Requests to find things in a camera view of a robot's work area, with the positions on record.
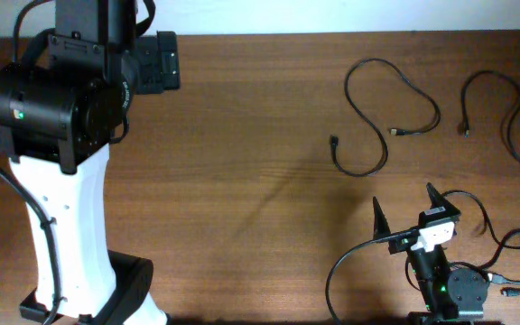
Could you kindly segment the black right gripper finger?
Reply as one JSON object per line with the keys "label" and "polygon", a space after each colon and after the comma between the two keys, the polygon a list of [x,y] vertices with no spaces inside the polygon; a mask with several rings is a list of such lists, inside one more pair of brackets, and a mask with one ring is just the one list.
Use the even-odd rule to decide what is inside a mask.
{"label": "black right gripper finger", "polygon": [[431,207],[428,209],[429,212],[444,212],[448,211],[450,203],[436,190],[436,188],[428,182],[426,184],[426,190],[431,201]]}
{"label": "black right gripper finger", "polygon": [[378,240],[391,235],[390,227],[388,226],[385,214],[380,206],[377,197],[373,198],[373,211],[374,211],[374,229],[373,239]]}

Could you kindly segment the black cable long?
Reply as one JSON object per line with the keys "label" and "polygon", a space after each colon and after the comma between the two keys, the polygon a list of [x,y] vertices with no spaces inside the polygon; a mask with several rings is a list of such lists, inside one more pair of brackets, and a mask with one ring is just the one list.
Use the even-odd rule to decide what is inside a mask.
{"label": "black cable long", "polygon": [[387,145],[387,141],[386,141],[384,135],[380,131],[379,127],[375,123],[373,123],[363,113],[363,111],[357,106],[357,104],[356,104],[355,100],[353,99],[353,97],[351,96],[350,90],[349,90],[349,83],[350,83],[350,79],[351,79],[353,73],[356,70],[363,68],[368,63],[372,63],[372,62],[378,62],[378,63],[382,63],[382,64],[386,65],[389,69],[391,69],[398,75],[399,79],[408,88],[410,88],[418,96],[424,98],[432,106],[432,111],[433,111],[432,120],[427,125],[421,126],[416,129],[404,129],[404,128],[400,128],[400,127],[390,127],[388,129],[388,133],[391,136],[424,135],[424,134],[430,133],[441,122],[441,108],[438,105],[438,103],[435,101],[435,99],[432,96],[430,96],[428,93],[426,93],[425,91],[420,89],[417,85],[415,85],[413,83],[413,81],[411,79],[409,79],[402,72],[402,70],[399,69],[393,62],[386,60],[386,59],[374,58],[374,57],[358,60],[349,68],[349,70],[347,71],[345,78],[343,80],[344,96],[345,96],[345,99],[348,101],[349,105],[352,107],[352,109],[358,115],[358,117],[362,121],[364,121],[376,134],[377,139],[380,143],[381,156],[380,156],[378,162],[372,168],[370,168],[369,170],[367,170],[365,172],[349,171],[341,165],[339,158],[338,158],[339,137],[337,135],[331,135],[330,136],[330,156],[331,156],[333,165],[336,167],[336,169],[339,172],[341,172],[349,177],[353,177],[353,178],[364,178],[364,177],[369,177],[369,176],[375,175],[376,173],[380,172],[385,167],[385,165],[388,161],[388,157],[389,157],[388,145]]}

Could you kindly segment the black cable short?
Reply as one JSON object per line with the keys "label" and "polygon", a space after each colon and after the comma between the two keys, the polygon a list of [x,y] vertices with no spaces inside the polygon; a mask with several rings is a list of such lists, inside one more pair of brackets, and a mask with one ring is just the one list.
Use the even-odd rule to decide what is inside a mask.
{"label": "black cable short", "polygon": [[520,164],[520,154],[516,150],[515,144],[512,140],[513,124],[520,113],[520,85],[510,76],[495,70],[478,70],[467,77],[460,89],[460,134],[464,137],[468,137],[470,134],[471,126],[468,113],[467,94],[470,84],[481,76],[495,76],[496,78],[508,83],[515,91],[516,98],[500,122],[499,133],[502,143],[508,150],[508,153]]}

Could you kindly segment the black cable gold plug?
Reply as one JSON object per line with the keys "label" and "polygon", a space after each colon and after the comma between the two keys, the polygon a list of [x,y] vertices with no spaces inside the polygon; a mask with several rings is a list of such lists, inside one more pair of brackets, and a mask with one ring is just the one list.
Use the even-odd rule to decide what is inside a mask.
{"label": "black cable gold plug", "polygon": [[512,280],[504,275],[498,273],[491,273],[489,269],[498,261],[504,250],[520,251],[520,246],[509,245],[508,241],[514,237],[520,236],[520,228],[513,229],[506,233],[501,239],[498,238],[491,219],[488,215],[487,209],[485,208],[482,201],[474,194],[465,190],[447,190],[442,193],[444,198],[448,198],[453,195],[462,195],[471,198],[476,202],[483,216],[483,230],[482,233],[489,231],[493,241],[497,244],[497,250],[491,257],[491,259],[479,266],[478,269],[485,271],[487,274],[492,276],[491,283],[496,285],[503,284],[504,287],[500,290],[500,293],[504,297],[517,297],[520,296],[520,280]]}

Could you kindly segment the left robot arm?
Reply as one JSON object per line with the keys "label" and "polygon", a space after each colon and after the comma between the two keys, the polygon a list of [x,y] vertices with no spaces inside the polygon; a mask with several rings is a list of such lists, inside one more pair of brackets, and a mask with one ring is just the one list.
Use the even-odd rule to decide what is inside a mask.
{"label": "left robot arm", "polygon": [[0,70],[4,180],[24,199],[38,282],[22,318],[52,324],[166,324],[153,263],[107,247],[109,151],[128,133],[135,95],[180,85],[173,32],[148,36],[134,1],[59,1],[55,24]]}

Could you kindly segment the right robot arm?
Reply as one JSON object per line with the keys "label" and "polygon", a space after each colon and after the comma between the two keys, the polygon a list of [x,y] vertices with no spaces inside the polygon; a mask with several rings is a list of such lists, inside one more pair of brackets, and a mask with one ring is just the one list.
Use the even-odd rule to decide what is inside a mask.
{"label": "right robot arm", "polygon": [[443,244],[455,235],[460,210],[431,183],[431,207],[419,214],[418,225],[389,241],[389,252],[405,252],[425,302],[426,312],[411,312],[410,324],[472,324],[483,317],[488,277],[474,268],[454,269]]}

